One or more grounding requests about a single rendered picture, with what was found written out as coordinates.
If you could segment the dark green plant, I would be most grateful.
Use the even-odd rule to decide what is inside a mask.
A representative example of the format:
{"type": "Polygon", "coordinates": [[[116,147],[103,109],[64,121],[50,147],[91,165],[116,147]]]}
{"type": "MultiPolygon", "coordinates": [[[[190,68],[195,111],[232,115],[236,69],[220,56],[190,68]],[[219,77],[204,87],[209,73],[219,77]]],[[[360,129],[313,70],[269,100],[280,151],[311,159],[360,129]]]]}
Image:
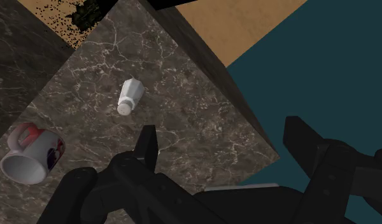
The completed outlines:
{"type": "Polygon", "coordinates": [[[76,11],[66,16],[71,23],[81,31],[87,31],[104,17],[101,0],[86,0],[82,5],[76,5],[76,11]]]}

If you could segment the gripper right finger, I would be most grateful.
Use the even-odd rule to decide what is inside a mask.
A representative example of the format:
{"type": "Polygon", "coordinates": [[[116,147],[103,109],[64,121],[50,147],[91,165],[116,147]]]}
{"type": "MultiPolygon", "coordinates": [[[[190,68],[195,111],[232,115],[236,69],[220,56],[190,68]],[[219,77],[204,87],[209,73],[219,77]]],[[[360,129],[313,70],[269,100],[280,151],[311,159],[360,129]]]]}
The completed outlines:
{"type": "Polygon", "coordinates": [[[283,144],[310,178],[291,224],[347,224],[350,195],[382,215],[382,149],[368,156],[324,139],[298,116],[286,117],[283,144]]]}

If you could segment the white salt shaker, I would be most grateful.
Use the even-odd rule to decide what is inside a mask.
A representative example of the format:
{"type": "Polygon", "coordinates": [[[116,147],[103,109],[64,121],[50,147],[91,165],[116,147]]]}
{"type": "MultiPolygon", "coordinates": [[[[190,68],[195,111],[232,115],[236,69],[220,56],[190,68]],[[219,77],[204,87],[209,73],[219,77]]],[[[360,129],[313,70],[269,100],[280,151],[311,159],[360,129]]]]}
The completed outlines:
{"type": "Polygon", "coordinates": [[[118,113],[124,116],[131,114],[143,96],[144,91],[145,88],[139,80],[134,78],[125,80],[118,99],[118,113]]]}

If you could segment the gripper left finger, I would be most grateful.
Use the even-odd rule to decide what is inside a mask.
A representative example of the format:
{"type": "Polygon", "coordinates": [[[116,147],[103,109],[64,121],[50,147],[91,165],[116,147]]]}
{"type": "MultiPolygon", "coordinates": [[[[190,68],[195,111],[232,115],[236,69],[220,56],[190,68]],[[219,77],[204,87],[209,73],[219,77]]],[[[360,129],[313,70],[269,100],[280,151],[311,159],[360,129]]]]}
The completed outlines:
{"type": "Polygon", "coordinates": [[[116,154],[97,172],[65,174],[36,224],[104,224],[123,209],[135,224],[227,224],[165,174],[155,173],[154,125],[145,125],[134,150],[116,154]]]}

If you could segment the white mug with red print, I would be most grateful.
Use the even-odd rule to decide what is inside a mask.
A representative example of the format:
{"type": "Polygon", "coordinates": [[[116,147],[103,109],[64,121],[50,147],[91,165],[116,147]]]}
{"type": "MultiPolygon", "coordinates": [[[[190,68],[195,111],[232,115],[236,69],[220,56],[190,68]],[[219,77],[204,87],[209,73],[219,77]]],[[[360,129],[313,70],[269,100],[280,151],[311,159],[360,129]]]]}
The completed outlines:
{"type": "Polygon", "coordinates": [[[8,136],[7,145],[10,151],[1,159],[0,168],[6,177],[25,185],[42,182],[66,150],[58,134],[33,123],[18,125],[8,136]]]}

